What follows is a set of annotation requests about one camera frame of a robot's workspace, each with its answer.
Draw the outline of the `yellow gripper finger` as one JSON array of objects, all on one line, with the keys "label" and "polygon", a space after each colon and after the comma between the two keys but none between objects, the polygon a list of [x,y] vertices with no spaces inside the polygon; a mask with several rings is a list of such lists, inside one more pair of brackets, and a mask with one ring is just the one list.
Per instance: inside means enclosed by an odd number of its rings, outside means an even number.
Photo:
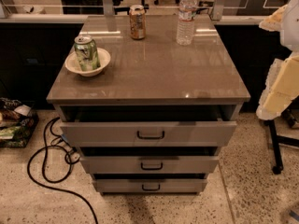
[{"label": "yellow gripper finger", "polygon": [[286,5],[277,9],[274,13],[264,18],[259,27],[269,32],[279,32],[281,30],[282,15],[286,9]]},{"label": "yellow gripper finger", "polygon": [[290,56],[284,61],[275,59],[270,66],[256,115],[262,120],[275,119],[298,96],[299,56]]}]

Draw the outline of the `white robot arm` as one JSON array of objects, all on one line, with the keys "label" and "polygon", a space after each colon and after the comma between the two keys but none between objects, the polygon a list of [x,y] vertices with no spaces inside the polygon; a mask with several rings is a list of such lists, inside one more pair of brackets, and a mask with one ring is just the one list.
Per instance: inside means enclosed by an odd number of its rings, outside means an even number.
[{"label": "white robot arm", "polygon": [[263,19],[259,27],[278,31],[280,44],[292,52],[284,61],[275,59],[267,74],[256,115],[271,120],[279,117],[299,96],[299,0],[290,0]]}]

